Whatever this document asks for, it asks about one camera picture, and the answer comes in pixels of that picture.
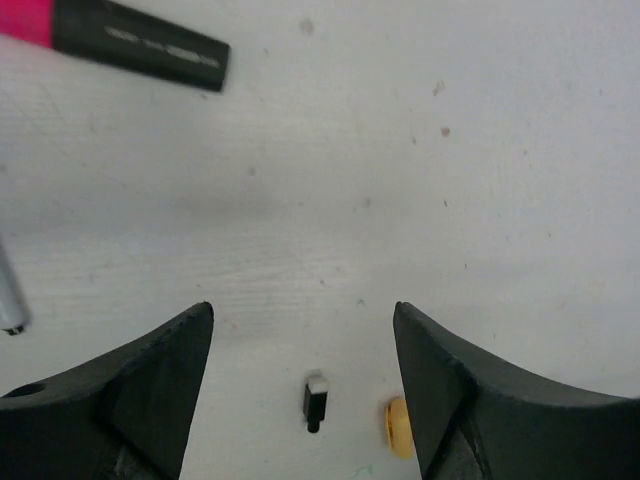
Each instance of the white surface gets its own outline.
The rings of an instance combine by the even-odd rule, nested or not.
[[[128,3],[231,43],[227,90],[0,40],[0,228],[35,313],[2,390],[211,300],[183,478],[413,480],[380,417],[408,300],[640,394],[637,2]]]

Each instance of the yellow bead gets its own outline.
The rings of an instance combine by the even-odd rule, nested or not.
[[[394,398],[385,415],[387,436],[391,451],[399,458],[413,457],[413,436],[409,422],[409,410],[403,397]]]

